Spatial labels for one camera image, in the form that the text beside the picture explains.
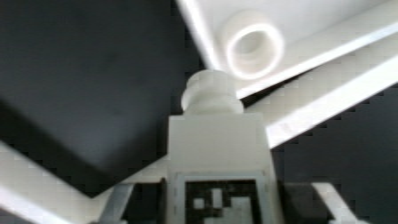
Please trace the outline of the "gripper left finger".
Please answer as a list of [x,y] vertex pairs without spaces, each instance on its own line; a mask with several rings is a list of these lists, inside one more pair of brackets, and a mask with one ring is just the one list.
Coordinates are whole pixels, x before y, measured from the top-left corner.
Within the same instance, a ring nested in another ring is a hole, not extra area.
[[88,224],[165,224],[165,198],[165,181],[118,184],[99,219]]

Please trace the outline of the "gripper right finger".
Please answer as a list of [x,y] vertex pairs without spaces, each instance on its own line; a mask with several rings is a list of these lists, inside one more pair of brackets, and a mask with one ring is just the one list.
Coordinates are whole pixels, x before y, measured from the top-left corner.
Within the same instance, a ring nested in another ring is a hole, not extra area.
[[358,218],[330,182],[278,185],[285,224],[371,224]]

